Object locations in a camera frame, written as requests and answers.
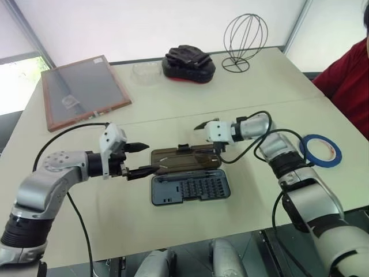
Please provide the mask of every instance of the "blue painter's tape roll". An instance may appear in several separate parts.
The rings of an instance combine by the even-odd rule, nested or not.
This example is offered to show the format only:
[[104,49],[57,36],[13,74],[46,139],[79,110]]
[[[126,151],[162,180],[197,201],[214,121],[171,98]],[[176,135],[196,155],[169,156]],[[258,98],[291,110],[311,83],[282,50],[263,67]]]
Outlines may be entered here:
[[[319,140],[320,142],[324,143],[329,148],[329,150],[331,151],[332,157],[329,160],[320,160],[317,157],[315,157],[308,150],[308,147],[307,147],[307,143],[310,140]],[[306,146],[306,158],[309,161],[311,161],[312,163],[316,164],[317,166],[329,168],[329,167],[334,167],[334,166],[338,165],[342,161],[342,152],[341,152],[341,150],[339,149],[337,144],[332,142],[329,138],[321,136],[320,134],[308,134],[306,137],[303,137],[303,142]],[[304,149],[303,149],[303,146],[302,146],[301,142],[299,144],[299,147],[300,147],[301,153],[303,153]]]

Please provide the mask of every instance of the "brown case lid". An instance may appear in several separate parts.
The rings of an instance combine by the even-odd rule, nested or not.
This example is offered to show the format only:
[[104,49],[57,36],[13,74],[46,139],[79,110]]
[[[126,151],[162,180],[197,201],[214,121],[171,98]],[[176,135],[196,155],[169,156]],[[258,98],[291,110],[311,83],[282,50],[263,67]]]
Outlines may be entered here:
[[157,175],[175,172],[209,170],[220,167],[213,145],[178,145],[178,148],[156,149],[151,152],[151,165],[159,166]]

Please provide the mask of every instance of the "red shirt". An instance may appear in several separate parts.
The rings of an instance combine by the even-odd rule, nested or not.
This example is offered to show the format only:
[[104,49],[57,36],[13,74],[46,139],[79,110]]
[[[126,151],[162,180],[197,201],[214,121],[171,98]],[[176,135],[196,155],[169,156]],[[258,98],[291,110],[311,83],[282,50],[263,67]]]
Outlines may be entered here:
[[369,57],[366,40],[352,46],[313,83],[369,140]]

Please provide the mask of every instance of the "screwdriver bit set case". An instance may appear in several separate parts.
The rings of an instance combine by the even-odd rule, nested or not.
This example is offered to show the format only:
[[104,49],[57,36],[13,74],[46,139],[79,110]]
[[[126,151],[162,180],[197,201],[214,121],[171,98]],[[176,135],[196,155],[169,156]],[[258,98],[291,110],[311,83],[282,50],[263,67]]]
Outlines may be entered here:
[[151,181],[154,205],[224,199],[231,195],[227,177],[218,169],[221,162],[211,144],[157,149],[151,153],[151,164],[160,167]]

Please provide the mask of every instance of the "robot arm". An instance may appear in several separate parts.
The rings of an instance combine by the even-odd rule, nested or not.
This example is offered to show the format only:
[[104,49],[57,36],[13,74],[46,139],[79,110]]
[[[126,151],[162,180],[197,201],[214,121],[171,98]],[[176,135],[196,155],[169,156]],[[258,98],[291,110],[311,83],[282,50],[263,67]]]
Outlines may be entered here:
[[[220,153],[226,144],[265,135],[269,118],[258,114],[238,118],[236,123],[210,121],[203,126],[207,140],[213,142]],[[344,220],[338,198],[290,141],[282,134],[271,133],[259,150],[284,193],[284,209],[298,230],[311,234],[327,275],[369,276],[369,235]]]
[[142,178],[159,168],[152,166],[129,170],[125,167],[125,152],[148,148],[143,143],[126,143],[122,130],[109,124],[100,138],[100,154],[93,152],[56,152],[48,155],[39,169],[20,185],[5,231],[0,240],[0,267],[16,265],[7,271],[38,272],[39,261],[47,246],[50,231],[68,190],[89,177],[126,176],[128,180]]

